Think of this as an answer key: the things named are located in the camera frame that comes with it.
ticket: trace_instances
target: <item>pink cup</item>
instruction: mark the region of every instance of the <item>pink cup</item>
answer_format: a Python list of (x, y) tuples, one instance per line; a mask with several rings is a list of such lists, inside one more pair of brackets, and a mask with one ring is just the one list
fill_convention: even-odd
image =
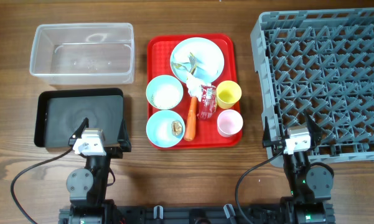
[(223, 137), (231, 137), (241, 131), (243, 119), (235, 110), (225, 110), (218, 115), (217, 131)]

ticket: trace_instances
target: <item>wooden table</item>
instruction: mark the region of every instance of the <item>wooden table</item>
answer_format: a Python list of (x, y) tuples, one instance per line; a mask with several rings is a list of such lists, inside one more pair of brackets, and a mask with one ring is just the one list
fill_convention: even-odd
[[(12, 201), (14, 176), (59, 152), (34, 146), (37, 98), (55, 90), (29, 74), (29, 57), (39, 24), (130, 22), (136, 41), (136, 76), (132, 85), (118, 86), (126, 101), (126, 120), (133, 151), (111, 167), (116, 183), (107, 198), (117, 205), (196, 206), (235, 203), (235, 184), (249, 167), (264, 161), (261, 147), (263, 111), (259, 78), (254, 72), (250, 32), (264, 11), (374, 7), (374, 1), (166, 1), (119, 3), (0, 4), (0, 223), (27, 223)], [(148, 142), (146, 126), (146, 47), (164, 34), (229, 35), (243, 97), (243, 138), (233, 148), (162, 152)], [(58, 87), (57, 89), (74, 88)], [(36, 168), (16, 184), (16, 194), (39, 223), (56, 223), (58, 210), (70, 205), (65, 180), (85, 160), (70, 154)], [(374, 223), (374, 162), (332, 164), (332, 190), (337, 223)], [(277, 203), (289, 195), (282, 169), (266, 165), (250, 174), (240, 188), (242, 203)]]

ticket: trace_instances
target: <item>clear plastic container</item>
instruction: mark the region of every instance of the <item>clear plastic container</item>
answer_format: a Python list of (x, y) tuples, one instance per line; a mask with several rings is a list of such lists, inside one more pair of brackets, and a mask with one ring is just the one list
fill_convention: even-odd
[(110, 85), (134, 81), (134, 34), (129, 23), (38, 26), (30, 74), (51, 85)]

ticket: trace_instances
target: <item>white plate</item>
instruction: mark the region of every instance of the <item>white plate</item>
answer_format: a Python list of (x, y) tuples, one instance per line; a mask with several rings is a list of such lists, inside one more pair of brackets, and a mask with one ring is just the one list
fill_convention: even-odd
[[(223, 72), (224, 69), (224, 55), (220, 48), (213, 43), (211, 40), (193, 37), (183, 40), (173, 50), (170, 56), (170, 64), (172, 62), (182, 63), (188, 69), (190, 69), (190, 63), (188, 60), (189, 52), (197, 58), (198, 67), (194, 73), (194, 76), (203, 80), (205, 83), (214, 82)], [(182, 82), (187, 81), (187, 74), (184, 68), (176, 69), (172, 65), (170, 68), (173, 74)]]

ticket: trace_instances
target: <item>plastic cup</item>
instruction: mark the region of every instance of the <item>plastic cup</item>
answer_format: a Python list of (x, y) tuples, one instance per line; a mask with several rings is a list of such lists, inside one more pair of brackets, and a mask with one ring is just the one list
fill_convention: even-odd
[(231, 137), (241, 131), (243, 119), (235, 110), (225, 110), (218, 115), (217, 131), (223, 137)]
[(222, 109), (230, 109), (241, 96), (241, 87), (236, 82), (224, 81), (217, 86), (217, 105)]

